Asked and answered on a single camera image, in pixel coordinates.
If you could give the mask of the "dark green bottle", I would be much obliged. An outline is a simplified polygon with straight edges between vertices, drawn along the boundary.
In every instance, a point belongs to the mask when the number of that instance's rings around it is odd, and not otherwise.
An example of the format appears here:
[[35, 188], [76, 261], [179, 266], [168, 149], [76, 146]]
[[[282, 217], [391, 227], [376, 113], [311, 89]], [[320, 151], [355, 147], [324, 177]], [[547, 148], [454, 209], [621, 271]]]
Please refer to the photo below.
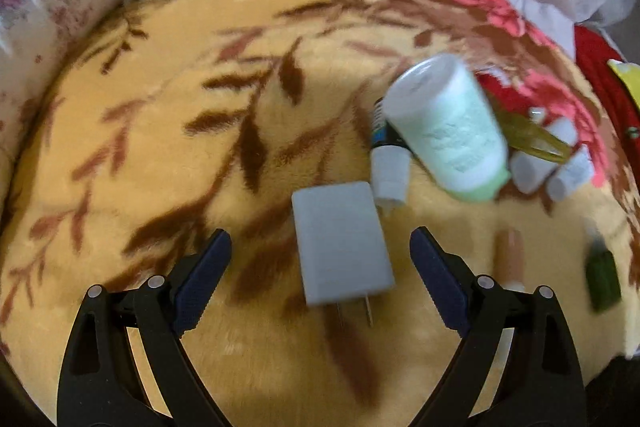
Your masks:
[[594, 312], [602, 313], [622, 300], [614, 256], [600, 235], [591, 239], [585, 263], [585, 276]]

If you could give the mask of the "olive green hair claw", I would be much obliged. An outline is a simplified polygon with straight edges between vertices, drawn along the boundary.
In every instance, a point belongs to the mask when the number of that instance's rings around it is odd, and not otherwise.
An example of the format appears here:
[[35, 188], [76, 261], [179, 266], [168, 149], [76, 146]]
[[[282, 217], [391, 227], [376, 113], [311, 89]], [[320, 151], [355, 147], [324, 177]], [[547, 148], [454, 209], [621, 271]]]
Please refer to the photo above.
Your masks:
[[492, 106], [506, 143], [513, 150], [537, 157], [553, 164], [564, 164], [570, 159], [573, 147], [563, 142], [539, 124], [524, 116], [508, 113]]

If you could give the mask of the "small white dropper bottle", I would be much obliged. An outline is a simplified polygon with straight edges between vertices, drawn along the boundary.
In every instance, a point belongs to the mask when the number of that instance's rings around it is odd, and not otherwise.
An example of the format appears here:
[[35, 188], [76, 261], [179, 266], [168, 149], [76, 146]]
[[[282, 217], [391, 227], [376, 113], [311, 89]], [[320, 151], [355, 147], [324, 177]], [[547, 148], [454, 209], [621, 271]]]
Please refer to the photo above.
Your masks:
[[370, 184], [375, 205], [390, 211], [406, 203], [411, 150], [386, 120], [382, 105], [379, 98], [372, 110]]

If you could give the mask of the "red white charm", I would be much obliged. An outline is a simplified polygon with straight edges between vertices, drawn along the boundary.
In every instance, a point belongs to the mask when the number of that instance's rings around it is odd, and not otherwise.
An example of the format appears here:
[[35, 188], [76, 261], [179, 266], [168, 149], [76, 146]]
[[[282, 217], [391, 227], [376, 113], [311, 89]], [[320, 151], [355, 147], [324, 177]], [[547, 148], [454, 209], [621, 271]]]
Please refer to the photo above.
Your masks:
[[474, 72], [474, 76], [493, 106], [508, 113], [524, 116], [534, 124], [543, 124], [546, 121], [547, 109], [529, 101], [502, 74], [496, 76], [489, 70], [477, 70]]

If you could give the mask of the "yellow floral plush blanket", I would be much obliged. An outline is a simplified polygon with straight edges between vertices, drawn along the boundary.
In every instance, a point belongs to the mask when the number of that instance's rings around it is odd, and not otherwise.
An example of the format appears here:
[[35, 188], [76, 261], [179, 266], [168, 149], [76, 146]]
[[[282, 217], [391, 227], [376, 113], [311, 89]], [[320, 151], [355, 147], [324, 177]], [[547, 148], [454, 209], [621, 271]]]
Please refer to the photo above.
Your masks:
[[[506, 187], [467, 204], [413, 165], [382, 219], [395, 287], [370, 311], [308, 308], [293, 192], [367, 180], [373, 103], [442, 52], [574, 121], [596, 179], [563, 202]], [[578, 66], [506, 0], [145, 1], [84, 43], [36, 118], [3, 220], [1, 350], [48, 416], [86, 289], [135, 288], [216, 229], [231, 263], [183, 344], [238, 426], [412, 420], [459, 341], [410, 260], [420, 225], [477, 272], [499, 230], [520, 231], [526, 286], [558, 295], [586, 378], [638, 346], [634, 174]], [[597, 235], [622, 290], [602, 313], [585, 276]]]

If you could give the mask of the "small green white bottle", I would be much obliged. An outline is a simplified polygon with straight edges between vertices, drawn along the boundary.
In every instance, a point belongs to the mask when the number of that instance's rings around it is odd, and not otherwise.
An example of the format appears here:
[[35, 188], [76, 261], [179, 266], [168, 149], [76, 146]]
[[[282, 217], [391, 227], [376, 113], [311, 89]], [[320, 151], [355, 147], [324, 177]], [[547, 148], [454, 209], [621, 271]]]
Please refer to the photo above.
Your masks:
[[509, 181], [506, 138], [460, 56], [441, 53], [409, 68], [386, 91], [382, 112], [452, 197], [489, 202]]

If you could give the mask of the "yellow cartoon pillow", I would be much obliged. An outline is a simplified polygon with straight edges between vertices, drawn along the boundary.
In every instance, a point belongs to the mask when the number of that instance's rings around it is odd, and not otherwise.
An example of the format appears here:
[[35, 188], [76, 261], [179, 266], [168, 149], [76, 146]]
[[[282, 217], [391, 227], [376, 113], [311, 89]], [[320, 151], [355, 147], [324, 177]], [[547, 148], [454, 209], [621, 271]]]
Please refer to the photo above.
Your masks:
[[611, 60], [608, 60], [608, 67], [620, 78], [634, 103], [636, 103], [637, 107], [640, 107], [640, 65], [611, 58]]

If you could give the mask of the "red blanket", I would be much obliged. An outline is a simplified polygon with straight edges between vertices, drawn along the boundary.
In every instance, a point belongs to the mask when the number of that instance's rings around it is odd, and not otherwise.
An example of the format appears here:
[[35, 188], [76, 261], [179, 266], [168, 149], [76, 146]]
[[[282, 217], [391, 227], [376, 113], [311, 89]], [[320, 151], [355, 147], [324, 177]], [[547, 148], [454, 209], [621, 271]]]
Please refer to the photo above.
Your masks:
[[622, 149], [635, 174], [639, 173], [639, 107], [609, 60], [622, 57], [605, 38], [585, 26], [574, 28], [575, 62], [591, 84], [620, 139]]

